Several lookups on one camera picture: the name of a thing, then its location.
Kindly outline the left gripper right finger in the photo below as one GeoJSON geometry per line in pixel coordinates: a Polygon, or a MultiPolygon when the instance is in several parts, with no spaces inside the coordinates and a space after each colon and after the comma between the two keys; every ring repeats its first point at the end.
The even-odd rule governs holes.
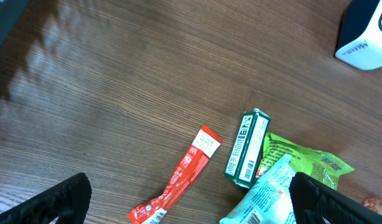
{"type": "Polygon", "coordinates": [[[303,172],[292,178],[289,192],[297,224],[382,224],[382,215],[303,172]]]}

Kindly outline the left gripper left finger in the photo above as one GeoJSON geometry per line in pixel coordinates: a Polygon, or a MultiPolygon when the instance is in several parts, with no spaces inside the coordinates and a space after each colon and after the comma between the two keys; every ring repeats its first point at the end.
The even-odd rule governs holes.
{"type": "Polygon", "coordinates": [[[60,182],[0,214],[0,223],[71,223],[85,221],[91,200],[91,185],[84,173],[60,182]]]}

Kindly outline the green snack bag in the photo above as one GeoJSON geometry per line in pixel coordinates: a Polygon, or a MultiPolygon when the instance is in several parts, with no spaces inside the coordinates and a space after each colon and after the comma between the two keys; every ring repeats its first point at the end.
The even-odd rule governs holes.
{"type": "Polygon", "coordinates": [[[355,170],[329,152],[302,147],[276,134],[266,133],[263,157],[256,177],[261,177],[285,154],[291,155],[289,165],[296,172],[303,172],[334,190],[338,188],[341,175],[349,174],[355,170]]]}

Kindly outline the pale green wipes packet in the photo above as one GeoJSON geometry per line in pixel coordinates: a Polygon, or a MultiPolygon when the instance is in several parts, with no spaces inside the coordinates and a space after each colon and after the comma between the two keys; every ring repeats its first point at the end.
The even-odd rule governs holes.
{"type": "Polygon", "coordinates": [[[283,155],[220,224],[295,223],[289,186],[296,172],[289,165],[290,159],[291,155],[283,155]]]}

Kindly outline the dark green small box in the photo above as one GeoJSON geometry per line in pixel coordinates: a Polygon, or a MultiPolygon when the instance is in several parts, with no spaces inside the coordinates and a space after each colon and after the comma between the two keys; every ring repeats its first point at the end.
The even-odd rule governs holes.
{"type": "Polygon", "coordinates": [[[270,116],[257,108],[243,113],[223,174],[225,178],[247,189],[253,186],[270,121],[270,116]]]}

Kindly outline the red snack packet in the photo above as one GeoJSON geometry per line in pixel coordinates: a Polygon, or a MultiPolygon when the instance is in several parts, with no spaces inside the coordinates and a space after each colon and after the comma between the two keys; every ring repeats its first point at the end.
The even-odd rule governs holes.
{"type": "Polygon", "coordinates": [[[221,137],[206,125],[198,131],[187,152],[177,164],[163,193],[128,213],[131,223],[158,224],[187,188],[197,179],[222,143],[221,137]]]}

